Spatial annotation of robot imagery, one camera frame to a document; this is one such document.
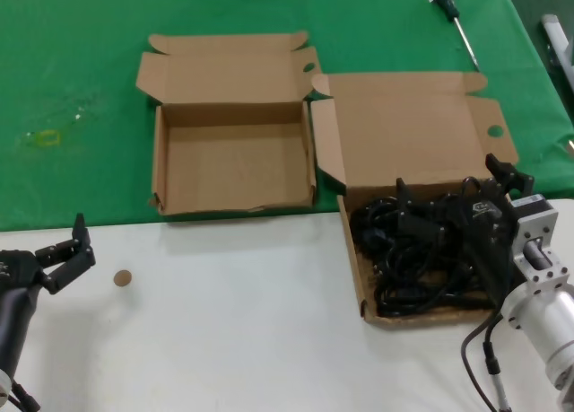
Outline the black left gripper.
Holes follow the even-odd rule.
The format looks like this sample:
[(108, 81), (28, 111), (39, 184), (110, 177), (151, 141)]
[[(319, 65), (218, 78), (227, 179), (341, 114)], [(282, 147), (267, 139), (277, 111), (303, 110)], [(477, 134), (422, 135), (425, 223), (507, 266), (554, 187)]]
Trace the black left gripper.
[[(49, 275), (44, 275), (40, 262), (65, 262)], [(95, 265), (91, 237), (84, 215), (74, 220), (72, 238), (37, 250), (1, 251), (1, 291), (43, 286), (57, 294)]]

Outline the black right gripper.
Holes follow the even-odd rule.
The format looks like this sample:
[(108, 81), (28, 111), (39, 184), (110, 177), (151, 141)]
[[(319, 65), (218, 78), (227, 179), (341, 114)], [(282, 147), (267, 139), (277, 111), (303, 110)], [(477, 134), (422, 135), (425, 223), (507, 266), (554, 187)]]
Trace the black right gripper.
[[(448, 210), (449, 219), (462, 235), (463, 252), (493, 305), (500, 307), (515, 281), (516, 267), (512, 242), (517, 221), (508, 194), (532, 195), (534, 177), (519, 171), (511, 162), (488, 153), (485, 166), (488, 180), (465, 180), (456, 201)], [(437, 220), (433, 201), (417, 202), (401, 178), (396, 180), (397, 231), (435, 246), (444, 244), (444, 227)]]

